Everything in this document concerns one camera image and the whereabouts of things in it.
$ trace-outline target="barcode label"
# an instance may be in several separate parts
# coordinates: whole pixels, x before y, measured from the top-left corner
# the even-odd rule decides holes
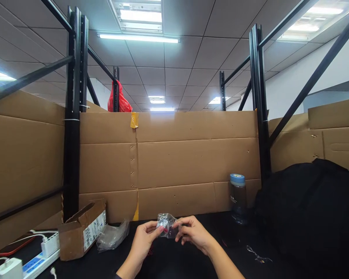
[[[84,230],[84,251],[86,251],[96,240],[106,225],[106,211],[104,210],[85,230]]]

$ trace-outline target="red plastic bag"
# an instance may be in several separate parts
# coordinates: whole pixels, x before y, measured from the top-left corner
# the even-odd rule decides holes
[[[132,112],[132,106],[128,103],[126,98],[123,95],[123,87],[119,81],[117,81],[119,85],[119,112]],[[107,103],[107,110],[109,112],[114,112],[114,82],[112,82],[111,94],[109,98],[109,102]]]

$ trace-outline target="charger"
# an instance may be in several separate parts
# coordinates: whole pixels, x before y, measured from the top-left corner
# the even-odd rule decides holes
[[[22,261],[11,258],[0,266],[0,279],[23,279]]]

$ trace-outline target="black table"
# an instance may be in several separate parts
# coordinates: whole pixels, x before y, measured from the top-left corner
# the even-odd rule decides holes
[[[253,226],[237,225],[230,212],[202,214],[196,217],[222,245],[246,279],[308,278],[308,274],[299,266],[283,259]],[[111,278],[127,257],[136,228],[142,223],[144,222],[131,222],[129,235],[115,250],[98,253],[96,245],[93,245],[81,259],[69,262],[61,262],[58,259],[52,265],[55,267],[57,278]],[[24,263],[28,262],[41,252],[40,243],[41,238],[35,239],[13,257],[21,258]],[[247,251],[246,245],[259,256],[269,257],[273,262],[259,263],[254,254]],[[209,258],[190,243],[182,246],[173,239],[159,238],[153,243],[152,253],[143,262],[138,279],[217,278]],[[50,267],[38,278],[53,278]]]

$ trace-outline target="black backpack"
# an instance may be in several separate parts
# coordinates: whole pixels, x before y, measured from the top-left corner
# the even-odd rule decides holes
[[[331,161],[274,173],[256,197],[256,216],[288,259],[321,278],[349,276],[349,171]]]

